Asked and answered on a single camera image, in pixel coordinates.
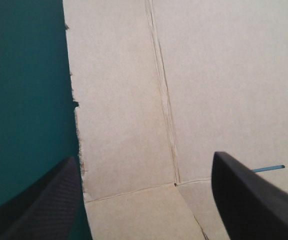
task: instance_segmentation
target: cardboard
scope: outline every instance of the cardboard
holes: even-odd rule
[[[288,193],[288,166],[257,174]],[[185,183],[178,190],[209,240],[230,239],[216,208],[210,180]]]
[[[94,240],[204,240],[174,185],[92,201],[85,207]]]
[[[288,0],[63,5],[94,239],[228,239],[215,151],[288,191]]]
[[[63,4],[85,200],[174,182],[145,2]]]
[[[213,199],[211,181],[179,185],[178,191],[209,240],[230,239]]]
[[[251,169],[288,164],[288,1],[153,8],[181,181],[209,177],[215,151]]]

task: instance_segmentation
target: teal surface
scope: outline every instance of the teal surface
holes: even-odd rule
[[[0,0],[0,205],[78,155],[63,5]],[[69,239],[91,239],[81,202]]]

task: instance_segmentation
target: black plastic part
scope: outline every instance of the black plastic part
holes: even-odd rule
[[[216,152],[211,185],[231,240],[288,240],[288,194],[226,152]]]
[[[0,240],[65,240],[80,203],[80,175],[74,158],[52,168],[0,206]]]

